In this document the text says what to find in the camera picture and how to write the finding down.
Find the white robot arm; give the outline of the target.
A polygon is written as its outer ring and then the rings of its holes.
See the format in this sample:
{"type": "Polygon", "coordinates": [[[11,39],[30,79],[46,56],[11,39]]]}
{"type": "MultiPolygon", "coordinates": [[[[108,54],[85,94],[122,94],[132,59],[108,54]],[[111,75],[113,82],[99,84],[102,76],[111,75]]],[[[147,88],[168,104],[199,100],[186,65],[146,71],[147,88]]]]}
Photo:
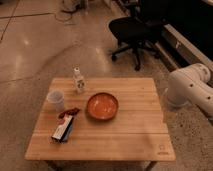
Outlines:
{"type": "Polygon", "coordinates": [[[165,103],[170,109],[179,109],[188,102],[204,111],[213,125],[213,88],[208,85],[211,72],[207,66],[195,63],[169,74],[165,89],[165,103]]]}

